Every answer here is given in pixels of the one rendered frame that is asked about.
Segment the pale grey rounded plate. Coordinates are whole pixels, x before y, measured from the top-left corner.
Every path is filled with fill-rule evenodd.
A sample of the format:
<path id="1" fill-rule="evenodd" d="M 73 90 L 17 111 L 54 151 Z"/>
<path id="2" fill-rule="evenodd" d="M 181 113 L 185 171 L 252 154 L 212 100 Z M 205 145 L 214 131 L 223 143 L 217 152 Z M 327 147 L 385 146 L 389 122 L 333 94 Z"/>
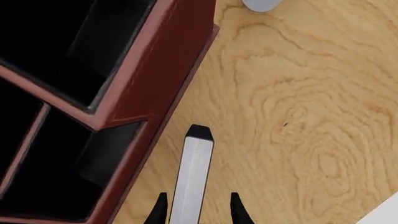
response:
<path id="1" fill-rule="evenodd" d="M 267 12 L 279 5 L 283 0 L 242 0 L 243 4 L 254 12 Z"/>

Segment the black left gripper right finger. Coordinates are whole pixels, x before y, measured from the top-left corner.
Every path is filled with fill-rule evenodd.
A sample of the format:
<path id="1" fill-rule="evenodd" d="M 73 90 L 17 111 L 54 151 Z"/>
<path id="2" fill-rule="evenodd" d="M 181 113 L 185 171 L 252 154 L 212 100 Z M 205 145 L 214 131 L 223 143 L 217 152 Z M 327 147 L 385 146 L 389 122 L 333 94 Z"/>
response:
<path id="1" fill-rule="evenodd" d="M 254 224 L 237 192 L 231 193 L 230 212 L 233 224 Z"/>

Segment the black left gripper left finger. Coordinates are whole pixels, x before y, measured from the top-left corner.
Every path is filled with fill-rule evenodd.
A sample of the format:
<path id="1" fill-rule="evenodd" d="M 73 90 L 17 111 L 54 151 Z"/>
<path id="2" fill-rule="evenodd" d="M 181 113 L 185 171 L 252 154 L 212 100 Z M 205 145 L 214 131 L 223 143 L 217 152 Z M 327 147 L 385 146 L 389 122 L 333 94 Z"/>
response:
<path id="1" fill-rule="evenodd" d="M 167 194 L 162 192 L 159 194 L 153 209 L 143 224 L 165 224 L 167 218 L 167 208 Z"/>

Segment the red-brown desk caddy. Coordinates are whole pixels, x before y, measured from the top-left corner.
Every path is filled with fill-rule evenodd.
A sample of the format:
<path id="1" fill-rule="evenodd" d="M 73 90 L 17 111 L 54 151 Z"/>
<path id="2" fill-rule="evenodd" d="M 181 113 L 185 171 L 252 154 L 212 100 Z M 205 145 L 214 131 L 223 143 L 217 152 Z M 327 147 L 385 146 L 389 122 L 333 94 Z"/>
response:
<path id="1" fill-rule="evenodd" d="M 0 0 L 0 224 L 111 224 L 216 0 Z"/>

